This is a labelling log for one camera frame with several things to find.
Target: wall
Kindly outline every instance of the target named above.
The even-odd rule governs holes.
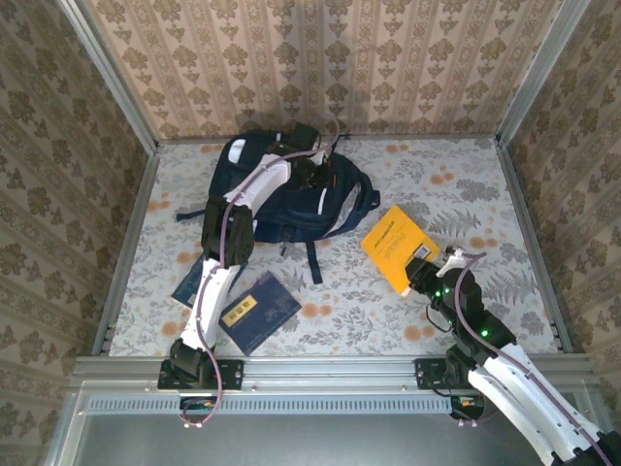
[[[36,464],[146,155],[53,1],[0,2],[0,464]]]
[[[510,150],[576,343],[621,423],[621,2],[591,2]]]
[[[158,139],[493,133],[560,0],[86,0]]]

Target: floral tablecloth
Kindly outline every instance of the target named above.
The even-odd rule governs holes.
[[[136,257],[115,326],[110,355],[163,355],[189,310],[170,294],[201,253],[202,209],[222,145],[160,149]],[[491,140],[343,141],[351,158],[381,191],[381,206],[342,236],[317,243],[324,283],[312,284],[304,245],[257,244],[229,299],[271,271],[302,304],[253,355],[379,355],[441,353],[452,345],[425,317],[426,298],[399,296],[362,251],[360,241],[394,204],[443,249],[488,255],[474,266],[487,308],[529,352],[556,345]],[[220,330],[216,352],[241,355]]]

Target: dark blue backpack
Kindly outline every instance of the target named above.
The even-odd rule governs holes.
[[[286,134],[263,130],[248,131],[233,138],[220,154],[209,195],[223,196],[235,188],[259,164],[269,146],[287,140]],[[232,149],[235,156],[229,157]],[[322,178],[327,183],[318,187],[306,186],[305,180],[300,179],[294,170],[289,182],[277,189],[254,216],[255,241],[306,243],[315,284],[322,283],[322,279],[314,241],[355,228],[368,211],[379,206],[379,191],[373,189],[369,177],[338,153],[332,152],[327,158],[322,166]],[[203,212],[178,214],[177,220]]]

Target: yellow book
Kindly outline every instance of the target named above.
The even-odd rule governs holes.
[[[413,257],[433,260],[440,248],[399,206],[393,206],[362,240],[362,248],[393,288],[406,296],[406,266]]]

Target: vent grille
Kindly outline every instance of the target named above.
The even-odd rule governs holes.
[[[92,415],[177,414],[179,404],[178,395],[93,396],[88,412]],[[436,395],[233,395],[222,401],[220,412],[227,415],[442,414],[450,413],[451,405],[448,398]]]

